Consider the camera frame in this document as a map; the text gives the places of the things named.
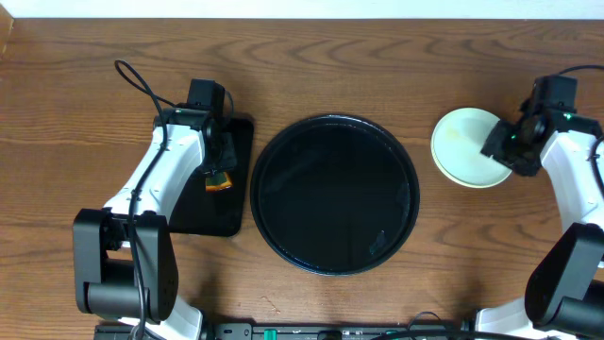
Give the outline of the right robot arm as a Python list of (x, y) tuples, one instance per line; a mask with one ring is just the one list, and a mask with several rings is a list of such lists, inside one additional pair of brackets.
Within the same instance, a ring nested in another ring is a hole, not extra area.
[(478, 311), (476, 332), (527, 339), (603, 336), (603, 180), (597, 121), (568, 113), (532, 138), (550, 177), (563, 235), (531, 274), (523, 297)]

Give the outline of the yellow plate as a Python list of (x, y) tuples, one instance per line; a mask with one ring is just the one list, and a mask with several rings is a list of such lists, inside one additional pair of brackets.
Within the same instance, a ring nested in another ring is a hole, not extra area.
[(506, 180), (512, 171), (496, 161), (482, 156), (466, 158), (433, 157), (438, 169), (450, 180), (461, 186), (483, 189), (496, 186)]

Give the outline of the orange green sponge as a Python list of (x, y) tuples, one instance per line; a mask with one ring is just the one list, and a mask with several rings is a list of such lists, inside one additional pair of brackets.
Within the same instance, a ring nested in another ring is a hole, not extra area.
[(210, 193), (223, 191), (232, 186), (232, 179), (228, 172), (215, 173), (205, 179), (205, 190)]

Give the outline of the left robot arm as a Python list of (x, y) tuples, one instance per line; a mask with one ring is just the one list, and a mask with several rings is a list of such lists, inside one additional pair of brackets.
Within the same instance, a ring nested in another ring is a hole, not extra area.
[(236, 164), (220, 112), (165, 109), (152, 143), (117, 195), (73, 223), (75, 300), (85, 314), (115, 318), (132, 339), (197, 339), (202, 313), (177, 294), (169, 222), (189, 178), (208, 193), (232, 185)]

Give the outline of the light blue plate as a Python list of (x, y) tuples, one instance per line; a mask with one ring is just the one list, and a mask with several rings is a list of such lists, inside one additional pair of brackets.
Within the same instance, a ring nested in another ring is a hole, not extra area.
[(499, 121), (497, 116), (482, 109), (461, 108), (449, 112), (440, 119), (432, 132), (432, 158), (487, 158), (480, 150)]

